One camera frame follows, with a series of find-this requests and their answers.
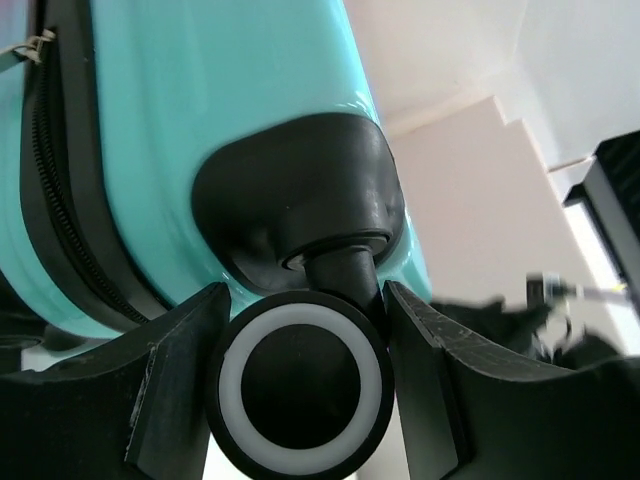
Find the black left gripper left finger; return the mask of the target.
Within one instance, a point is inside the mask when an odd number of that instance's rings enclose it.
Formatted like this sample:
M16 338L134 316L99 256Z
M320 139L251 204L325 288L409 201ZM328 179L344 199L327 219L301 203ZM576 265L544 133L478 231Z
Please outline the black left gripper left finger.
M81 355L3 375L2 478L202 478L205 370L230 303L213 284Z

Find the pink teal suitcase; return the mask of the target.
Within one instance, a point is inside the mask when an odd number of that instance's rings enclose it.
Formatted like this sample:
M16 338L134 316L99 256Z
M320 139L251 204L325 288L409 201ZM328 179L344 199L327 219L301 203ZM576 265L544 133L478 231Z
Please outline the pink teal suitcase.
M394 406L385 285L431 285L344 4L5 1L1 48L2 346L64 332L53 366L224 284L208 448L357 471Z

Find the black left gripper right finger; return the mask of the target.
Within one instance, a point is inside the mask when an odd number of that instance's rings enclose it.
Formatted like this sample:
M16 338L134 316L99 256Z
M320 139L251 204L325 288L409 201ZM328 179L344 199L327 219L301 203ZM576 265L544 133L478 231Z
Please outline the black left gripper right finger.
M635 479L639 361L579 370L500 346L385 285L414 479Z

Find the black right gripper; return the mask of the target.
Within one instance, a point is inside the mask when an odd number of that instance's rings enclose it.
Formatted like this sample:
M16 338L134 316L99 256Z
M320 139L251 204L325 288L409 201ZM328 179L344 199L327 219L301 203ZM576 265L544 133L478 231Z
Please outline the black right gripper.
M432 307L502 347L561 368L579 370L620 357L622 354L611 342L588 328L583 328L576 339L572 338L570 299L626 305L630 302L630 293L627 288L586 287L569 283L555 274L532 273L526 277L526 304L522 307L508 309L500 296L484 303L433 300ZM555 346L547 347L539 331L553 315L564 321L565 333Z

